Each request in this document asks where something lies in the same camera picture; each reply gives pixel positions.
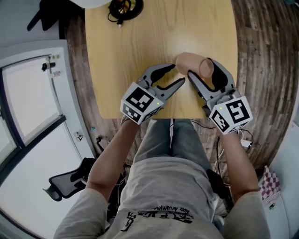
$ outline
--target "brown cup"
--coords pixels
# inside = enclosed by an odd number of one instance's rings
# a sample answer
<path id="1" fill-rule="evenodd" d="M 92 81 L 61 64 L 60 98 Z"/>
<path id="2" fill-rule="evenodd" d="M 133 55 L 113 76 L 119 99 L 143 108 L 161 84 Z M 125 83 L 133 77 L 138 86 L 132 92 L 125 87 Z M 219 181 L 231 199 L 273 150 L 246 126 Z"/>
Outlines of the brown cup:
<path id="1" fill-rule="evenodd" d="M 210 78 L 214 72 L 214 64 L 210 59 L 189 52 L 178 55 L 176 68 L 185 76 L 192 70 L 202 79 Z"/>

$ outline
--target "shirt sleeve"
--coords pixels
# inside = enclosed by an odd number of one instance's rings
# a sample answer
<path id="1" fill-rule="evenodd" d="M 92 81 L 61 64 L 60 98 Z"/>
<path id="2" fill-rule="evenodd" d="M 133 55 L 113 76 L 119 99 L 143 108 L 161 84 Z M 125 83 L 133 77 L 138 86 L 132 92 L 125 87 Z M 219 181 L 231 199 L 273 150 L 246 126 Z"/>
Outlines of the shirt sleeve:
<path id="1" fill-rule="evenodd" d="M 54 239 L 97 239 L 105 233 L 107 202 L 93 189 L 84 189 L 57 228 Z"/>
<path id="2" fill-rule="evenodd" d="M 225 218 L 225 239 L 270 239 L 270 231 L 259 192 L 243 195 Z"/>

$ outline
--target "pants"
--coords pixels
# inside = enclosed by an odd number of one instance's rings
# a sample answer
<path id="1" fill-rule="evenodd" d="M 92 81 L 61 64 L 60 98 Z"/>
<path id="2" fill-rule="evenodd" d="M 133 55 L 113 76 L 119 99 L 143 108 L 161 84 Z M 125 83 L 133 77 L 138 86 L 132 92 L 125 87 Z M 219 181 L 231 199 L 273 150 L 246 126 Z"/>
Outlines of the pants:
<path id="1" fill-rule="evenodd" d="M 154 157 L 177 157 L 191 160 L 204 170 L 212 169 L 199 136 L 188 119 L 176 119 L 172 143 L 170 119 L 152 119 L 134 162 Z"/>

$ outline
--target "white lamp shade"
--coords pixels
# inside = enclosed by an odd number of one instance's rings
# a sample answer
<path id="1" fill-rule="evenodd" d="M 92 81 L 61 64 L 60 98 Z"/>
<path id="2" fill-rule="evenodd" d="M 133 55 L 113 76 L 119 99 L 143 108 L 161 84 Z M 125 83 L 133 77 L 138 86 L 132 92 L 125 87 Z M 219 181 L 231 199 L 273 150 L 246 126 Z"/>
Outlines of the white lamp shade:
<path id="1" fill-rule="evenodd" d="M 111 0 L 71 0 L 72 2 L 76 3 L 78 6 L 82 8 L 95 8 L 105 5 Z"/>

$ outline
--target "table top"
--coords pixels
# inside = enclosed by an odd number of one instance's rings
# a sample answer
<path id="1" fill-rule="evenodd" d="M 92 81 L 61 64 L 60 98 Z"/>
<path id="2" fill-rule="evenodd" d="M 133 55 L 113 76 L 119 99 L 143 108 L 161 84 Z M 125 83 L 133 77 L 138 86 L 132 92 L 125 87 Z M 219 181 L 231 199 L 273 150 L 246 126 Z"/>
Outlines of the table top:
<path id="1" fill-rule="evenodd" d="M 175 63 L 192 52 L 220 62 L 237 76 L 237 36 L 230 0 L 144 0 L 144 9 L 119 28 L 109 22 L 109 4 L 85 10 L 88 59 L 101 117 L 118 119 L 121 98 L 144 70 Z M 157 82 L 165 87 L 183 77 L 176 70 Z M 204 118 L 204 101 L 185 84 L 155 118 Z"/>

